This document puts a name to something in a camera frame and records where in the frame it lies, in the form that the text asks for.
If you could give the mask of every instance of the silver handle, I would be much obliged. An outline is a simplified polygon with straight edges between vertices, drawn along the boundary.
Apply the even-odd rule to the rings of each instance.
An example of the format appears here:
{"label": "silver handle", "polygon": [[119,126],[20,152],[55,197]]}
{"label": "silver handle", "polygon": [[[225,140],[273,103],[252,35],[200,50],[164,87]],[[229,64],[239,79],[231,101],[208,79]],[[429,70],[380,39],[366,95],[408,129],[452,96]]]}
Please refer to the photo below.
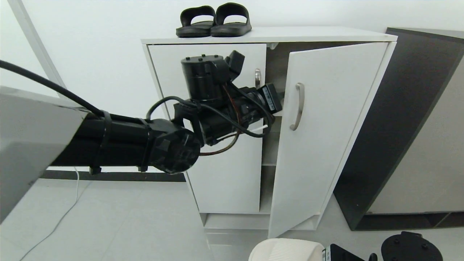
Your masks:
{"label": "silver handle", "polygon": [[296,131],[298,125],[300,125],[301,115],[303,114],[304,107],[304,85],[302,83],[296,84],[296,89],[299,91],[299,103],[298,103],[298,114],[296,115],[295,124],[290,125],[292,131]]}
{"label": "silver handle", "polygon": [[256,89],[261,88],[261,70],[260,69],[255,70],[255,87]]}

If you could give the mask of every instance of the open cabinet door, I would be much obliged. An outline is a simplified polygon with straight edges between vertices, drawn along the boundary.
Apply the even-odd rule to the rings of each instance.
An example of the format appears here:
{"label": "open cabinet door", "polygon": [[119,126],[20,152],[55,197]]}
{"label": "open cabinet door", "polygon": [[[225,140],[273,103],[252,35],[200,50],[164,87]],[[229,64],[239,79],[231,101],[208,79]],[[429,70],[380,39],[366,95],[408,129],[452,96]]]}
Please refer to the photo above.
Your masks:
{"label": "open cabinet door", "polygon": [[323,212],[387,44],[290,53],[269,238]]}

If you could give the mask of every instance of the slipper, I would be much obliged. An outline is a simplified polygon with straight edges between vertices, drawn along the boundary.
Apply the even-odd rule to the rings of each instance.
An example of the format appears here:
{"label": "slipper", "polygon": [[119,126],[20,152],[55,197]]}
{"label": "slipper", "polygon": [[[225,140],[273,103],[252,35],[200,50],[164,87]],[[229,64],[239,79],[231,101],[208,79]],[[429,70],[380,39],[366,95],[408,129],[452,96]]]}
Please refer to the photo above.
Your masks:
{"label": "slipper", "polygon": [[[192,24],[192,19],[200,15],[211,15],[212,21],[202,21]],[[180,38],[207,37],[210,36],[210,29],[215,25],[214,9],[211,6],[188,8],[180,13],[182,27],[175,30],[175,34]]]}
{"label": "slipper", "polygon": [[[224,24],[224,19],[229,15],[241,15],[246,17],[246,23],[234,22]],[[248,10],[236,3],[226,3],[216,10],[216,25],[211,27],[211,36],[237,37],[251,31],[250,16]]]}

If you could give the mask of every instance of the floor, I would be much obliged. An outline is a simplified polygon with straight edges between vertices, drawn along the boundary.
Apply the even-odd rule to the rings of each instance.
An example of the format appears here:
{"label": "floor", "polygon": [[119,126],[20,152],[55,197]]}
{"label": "floor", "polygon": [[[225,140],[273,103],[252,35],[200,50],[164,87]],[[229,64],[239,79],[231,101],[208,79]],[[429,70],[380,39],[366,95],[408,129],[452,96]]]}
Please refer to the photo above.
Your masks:
{"label": "floor", "polygon": [[[17,261],[72,205],[76,181],[39,179],[0,227],[0,260]],[[185,183],[81,181],[82,194],[56,232],[24,260],[247,260],[265,231],[205,233]],[[444,260],[461,260],[464,228],[416,230]],[[397,231],[352,232],[332,197],[317,231],[283,235],[336,243],[367,259]]]}

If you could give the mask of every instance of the cabinet door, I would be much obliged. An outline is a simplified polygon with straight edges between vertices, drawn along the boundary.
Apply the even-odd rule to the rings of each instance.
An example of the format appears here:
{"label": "cabinet door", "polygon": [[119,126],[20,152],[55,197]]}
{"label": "cabinet door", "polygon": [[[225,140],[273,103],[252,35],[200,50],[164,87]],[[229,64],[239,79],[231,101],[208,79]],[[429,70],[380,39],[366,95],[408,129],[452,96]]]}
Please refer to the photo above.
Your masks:
{"label": "cabinet door", "polygon": [[[180,60],[201,54],[222,56],[233,50],[245,55],[240,76],[234,80],[238,87],[255,86],[255,70],[260,69],[264,79],[266,44],[228,45],[160,45],[150,46],[159,87],[164,97],[176,95],[189,98]],[[174,108],[168,102],[168,115]],[[251,124],[249,129],[262,126],[263,121]],[[232,138],[215,146],[205,146],[202,152],[226,147]],[[259,212],[259,186],[261,173],[262,139],[240,135],[237,143],[227,152],[200,157],[188,170],[195,199],[201,213],[257,213]]]}
{"label": "cabinet door", "polygon": [[290,53],[269,237],[323,212],[386,47],[368,43]]}

